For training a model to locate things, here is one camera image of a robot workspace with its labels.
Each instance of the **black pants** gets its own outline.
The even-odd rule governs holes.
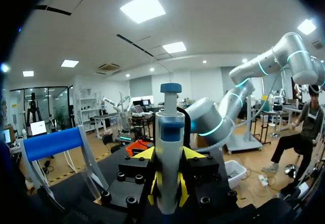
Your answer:
[[[297,177],[296,177],[296,180],[299,180],[299,178],[302,177],[302,175],[304,174],[305,170],[307,169],[307,167],[309,166],[309,163],[311,161],[311,155],[313,152],[313,144],[310,139],[307,139],[306,137],[302,136],[301,134],[295,134],[295,135],[290,135],[290,136],[286,136],[286,137],[281,137],[271,161],[273,161],[274,163],[279,163],[284,150],[291,149],[291,148],[298,150],[301,153],[301,155],[303,156],[303,160],[301,162],[301,165],[299,167]]]

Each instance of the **yellow floor tape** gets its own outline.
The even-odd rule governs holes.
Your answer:
[[[102,156],[97,157],[95,160],[98,161],[98,160],[104,158],[106,155],[108,155],[108,154],[110,154],[110,153],[111,153],[111,152],[107,152],[107,153],[103,154]],[[85,166],[86,166],[86,165],[82,165],[81,167],[76,168],[76,170],[79,171],[80,169],[84,168]],[[64,175],[62,175],[62,176],[59,176],[59,177],[57,177],[57,178],[55,178],[55,179],[49,181],[49,183],[53,183],[53,182],[55,182],[55,181],[57,181],[57,180],[60,180],[60,179],[62,179],[62,178],[64,178],[64,177],[67,177],[67,176],[72,175],[72,174],[74,174],[74,173],[75,173],[75,171],[70,171],[70,172],[68,172],[68,173],[66,173],[66,174],[64,174]]]

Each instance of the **man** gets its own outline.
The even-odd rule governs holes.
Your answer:
[[[284,150],[290,148],[299,150],[303,155],[296,180],[299,180],[307,169],[313,151],[313,140],[316,139],[320,131],[324,115],[318,103],[319,94],[316,93],[319,91],[318,86],[311,85],[308,90],[311,100],[304,105],[299,118],[291,125],[294,130],[303,121],[304,124],[301,132],[299,134],[281,137],[271,159],[273,164],[268,167],[263,167],[262,171],[276,173],[279,169],[279,161]]]

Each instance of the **gray t-shirt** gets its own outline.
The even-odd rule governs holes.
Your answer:
[[[311,115],[317,116],[316,119],[309,117]],[[310,102],[305,103],[302,112],[300,113],[299,120],[304,121],[301,135],[308,139],[316,139],[317,134],[320,131],[321,124],[323,123],[324,112],[320,106],[318,108],[312,108]]]

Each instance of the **sneaker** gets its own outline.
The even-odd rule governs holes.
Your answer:
[[[268,167],[263,167],[262,171],[264,172],[272,172],[272,173],[277,173],[279,169],[279,164],[273,163],[272,165]]]

